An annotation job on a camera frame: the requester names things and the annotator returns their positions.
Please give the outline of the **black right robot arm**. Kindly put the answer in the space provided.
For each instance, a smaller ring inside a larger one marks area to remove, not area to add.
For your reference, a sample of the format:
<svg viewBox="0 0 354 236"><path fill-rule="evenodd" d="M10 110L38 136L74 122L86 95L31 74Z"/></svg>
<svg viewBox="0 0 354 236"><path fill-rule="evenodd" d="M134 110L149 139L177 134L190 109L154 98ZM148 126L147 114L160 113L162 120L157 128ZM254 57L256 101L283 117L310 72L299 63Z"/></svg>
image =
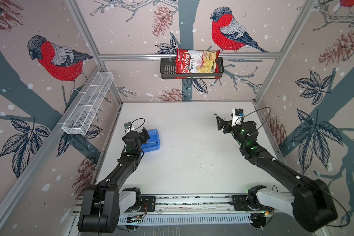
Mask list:
<svg viewBox="0 0 354 236"><path fill-rule="evenodd" d="M311 233L338 218L327 184L299 174L259 145L255 122L233 125L231 121L220 117L216 120L218 130L230 133L239 144L245 160L264 170L288 190L281 193L268 190L264 185L257 185L248 190L246 200L250 209L277 209L293 217L303 229Z"/></svg>

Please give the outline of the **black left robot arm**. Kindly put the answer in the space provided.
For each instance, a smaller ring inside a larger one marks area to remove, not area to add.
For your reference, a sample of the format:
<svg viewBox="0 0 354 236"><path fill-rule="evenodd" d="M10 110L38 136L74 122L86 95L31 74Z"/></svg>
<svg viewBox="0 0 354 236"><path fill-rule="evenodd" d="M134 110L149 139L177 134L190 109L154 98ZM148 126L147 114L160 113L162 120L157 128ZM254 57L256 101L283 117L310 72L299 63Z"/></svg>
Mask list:
<svg viewBox="0 0 354 236"><path fill-rule="evenodd" d="M120 193L128 177L136 171L144 152L142 144L150 139L148 131L135 130L123 136L125 143L118 165L98 184L89 185L83 195L83 202L78 221L81 233L113 233L123 212L133 206L141 205L141 193L137 188L130 188Z"/></svg>

